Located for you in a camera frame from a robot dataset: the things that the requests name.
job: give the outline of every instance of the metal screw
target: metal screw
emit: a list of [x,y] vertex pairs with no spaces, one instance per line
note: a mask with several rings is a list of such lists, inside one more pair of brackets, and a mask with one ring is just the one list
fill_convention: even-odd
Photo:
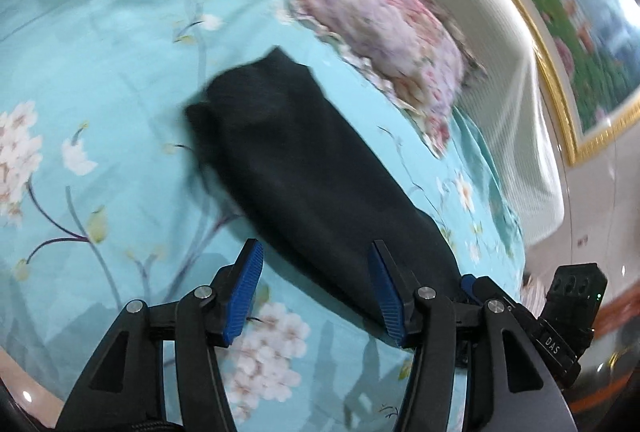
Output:
[[143,308],[142,300],[132,300],[127,304],[127,311],[129,313],[137,313]]
[[420,287],[418,288],[418,297],[431,300],[432,298],[436,298],[436,290],[429,286]]
[[492,313],[502,313],[504,311],[504,304],[499,300],[495,300],[495,298],[487,302],[486,306]]
[[213,290],[209,286],[198,286],[193,291],[193,294],[196,296],[196,298],[209,298],[211,297],[212,293]]

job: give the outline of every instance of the bedsheet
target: bedsheet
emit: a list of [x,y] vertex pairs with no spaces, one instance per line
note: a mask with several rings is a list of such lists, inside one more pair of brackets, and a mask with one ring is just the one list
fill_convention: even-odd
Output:
[[[440,226],[460,271],[519,297],[522,234],[475,125],[456,110],[449,151],[434,158],[283,1],[0,0],[0,346],[59,398],[124,303],[177,300],[256,236],[221,187],[204,192],[182,109],[273,46],[312,69]],[[250,323],[223,355],[241,430],[391,430],[411,354],[269,247],[265,258],[252,315],[283,338],[260,348],[264,330]],[[166,349],[168,418],[179,421]],[[458,373],[451,430],[464,392]]]

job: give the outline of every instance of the black cloth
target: black cloth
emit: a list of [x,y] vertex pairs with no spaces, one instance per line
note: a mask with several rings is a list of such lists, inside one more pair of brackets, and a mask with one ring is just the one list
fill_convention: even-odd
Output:
[[[44,429],[44,432],[56,429]],[[170,421],[143,421],[125,425],[114,425],[106,428],[90,428],[85,430],[71,430],[62,432],[186,432],[184,427]]]
[[215,168],[263,237],[361,314],[382,323],[367,269],[374,239],[422,285],[465,300],[436,223],[324,98],[309,69],[280,49],[216,77],[186,116],[200,162]]

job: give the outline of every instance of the wall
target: wall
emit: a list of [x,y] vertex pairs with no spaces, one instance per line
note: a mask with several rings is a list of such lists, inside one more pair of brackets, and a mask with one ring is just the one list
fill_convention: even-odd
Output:
[[640,123],[577,167],[562,158],[552,104],[546,122],[564,196],[560,229],[527,250],[527,268],[549,286],[560,265],[598,263],[609,280],[604,303],[640,278]]

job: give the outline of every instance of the pillow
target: pillow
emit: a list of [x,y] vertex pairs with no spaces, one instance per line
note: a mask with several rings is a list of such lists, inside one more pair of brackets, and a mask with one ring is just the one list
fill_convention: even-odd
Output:
[[298,19],[338,41],[342,57],[399,108],[434,155],[449,141],[449,117],[466,72],[451,34],[421,0],[289,0]]

